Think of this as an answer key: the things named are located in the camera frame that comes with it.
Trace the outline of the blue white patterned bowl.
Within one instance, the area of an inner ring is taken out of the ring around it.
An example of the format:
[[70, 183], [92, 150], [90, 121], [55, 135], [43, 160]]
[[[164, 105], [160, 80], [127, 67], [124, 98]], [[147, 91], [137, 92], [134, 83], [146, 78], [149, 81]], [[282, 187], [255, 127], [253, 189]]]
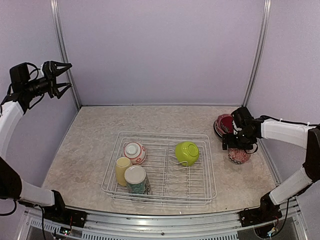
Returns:
[[227, 150], [227, 153], [228, 153], [229, 159], [237, 165], [242, 165], [247, 161], [249, 161], [249, 159], [251, 158], [251, 155], [246, 153], [242, 149], [229, 148]]

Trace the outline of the lime green bowl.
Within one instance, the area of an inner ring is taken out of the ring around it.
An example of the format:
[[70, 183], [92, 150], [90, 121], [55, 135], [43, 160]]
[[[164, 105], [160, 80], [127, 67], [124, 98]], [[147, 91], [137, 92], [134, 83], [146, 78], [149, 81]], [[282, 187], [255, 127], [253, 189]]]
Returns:
[[178, 143], [174, 152], [178, 162], [184, 167], [192, 166], [199, 159], [200, 155], [199, 148], [191, 141]]

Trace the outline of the pale yellow cup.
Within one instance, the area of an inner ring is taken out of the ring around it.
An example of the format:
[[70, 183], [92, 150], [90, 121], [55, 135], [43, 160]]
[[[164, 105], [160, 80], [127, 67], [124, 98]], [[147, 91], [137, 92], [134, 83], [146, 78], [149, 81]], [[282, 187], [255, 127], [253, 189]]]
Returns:
[[125, 179], [125, 172], [131, 166], [132, 166], [132, 162], [127, 157], [120, 157], [116, 160], [115, 177], [119, 185], [124, 187], [127, 185], [127, 182]]

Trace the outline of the white red patterned bowl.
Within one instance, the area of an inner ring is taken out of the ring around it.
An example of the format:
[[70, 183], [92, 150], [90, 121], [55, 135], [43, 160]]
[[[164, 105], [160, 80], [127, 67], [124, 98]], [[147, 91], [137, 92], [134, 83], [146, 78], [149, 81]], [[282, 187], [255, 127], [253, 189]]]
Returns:
[[124, 146], [123, 156], [130, 159], [133, 165], [141, 165], [147, 157], [147, 149], [142, 143], [132, 141]]

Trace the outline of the teal patterned cup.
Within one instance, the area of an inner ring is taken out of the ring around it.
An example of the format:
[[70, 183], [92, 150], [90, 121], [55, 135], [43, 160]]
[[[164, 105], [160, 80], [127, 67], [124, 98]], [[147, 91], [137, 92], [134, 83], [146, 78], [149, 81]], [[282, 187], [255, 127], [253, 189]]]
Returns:
[[124, 178], [130, 194], [151, 195], [151, 185], [147, 172], [142, 166], [134, 165], [125, 170]]

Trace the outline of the large black round plate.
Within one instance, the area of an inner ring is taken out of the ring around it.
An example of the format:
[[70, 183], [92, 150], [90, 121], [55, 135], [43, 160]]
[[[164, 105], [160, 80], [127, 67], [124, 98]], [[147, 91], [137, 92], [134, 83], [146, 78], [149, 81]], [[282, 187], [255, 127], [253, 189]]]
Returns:
[[215, 120], [213, 123], [213, 130], [217, 138], [222, 141], [223, 140], [223, 135], [225, 134], [223, 130], [218, 128], [217, 121]]

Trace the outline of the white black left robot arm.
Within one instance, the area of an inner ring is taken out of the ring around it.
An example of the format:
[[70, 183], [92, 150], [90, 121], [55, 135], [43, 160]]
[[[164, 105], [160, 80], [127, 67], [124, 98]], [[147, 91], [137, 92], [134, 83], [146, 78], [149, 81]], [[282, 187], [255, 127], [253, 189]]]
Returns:
[[18, 123], [34, 107], [31, 102], [44, 95], [60, 99], [72, 87], [71, 83], [57, 82], [57, 77], [71, 67], [71, 63], [53, 60], [44, 62], [41, 67], [30, 62], [13, 66], [9, 70], [11, 83], [0, 103], [0, 197], [50, 208], [50, 214], [61, 223], [70, 218], [70, 211], [64, 207], [61, 194], [23, 180], [6, 162], [6, 156]]

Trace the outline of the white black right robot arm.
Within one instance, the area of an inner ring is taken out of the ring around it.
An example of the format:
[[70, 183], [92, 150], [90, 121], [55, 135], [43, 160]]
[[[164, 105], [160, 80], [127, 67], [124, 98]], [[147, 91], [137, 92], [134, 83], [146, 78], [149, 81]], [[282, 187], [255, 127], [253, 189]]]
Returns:
[[[233, 132], [222, 137], [223, 150], [242, 150], [253, 154], [258, 140], [268, 142], [268, 153], [279, 160], [284, 158], [293, 166], [291, 173], [280, 185], [262, 196], [256, 218], [266, 222], [281, 203], [303, 193], [320, 179], [320, 126], [292, 122], [267, 115], [255, 118], [242, 106], [231, 113]], [[277, 147], [271, 141], [279, 143]]]

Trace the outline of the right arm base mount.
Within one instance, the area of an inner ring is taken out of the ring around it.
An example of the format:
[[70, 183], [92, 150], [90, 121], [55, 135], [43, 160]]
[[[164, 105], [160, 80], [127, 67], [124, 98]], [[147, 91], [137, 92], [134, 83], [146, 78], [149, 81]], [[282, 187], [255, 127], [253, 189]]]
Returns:
[[270, 222], [276, 219], [280, 219], [283, 215], [279, 205], [273, 205], [273, 203], [261, 202], [259, 207], [245, 208], [238, 213], [241, 226], [249, 227], [266, 222]]

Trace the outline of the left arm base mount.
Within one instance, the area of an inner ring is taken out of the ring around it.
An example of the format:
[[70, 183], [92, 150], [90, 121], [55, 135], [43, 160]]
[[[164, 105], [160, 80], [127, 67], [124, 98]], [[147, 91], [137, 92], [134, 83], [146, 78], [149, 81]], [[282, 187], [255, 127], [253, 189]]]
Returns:
[[52, 206], [43, 207], [44, 219], [70, 227], [84, 228], [88, 213], [66, 207], [61, 196], [54, 197]]

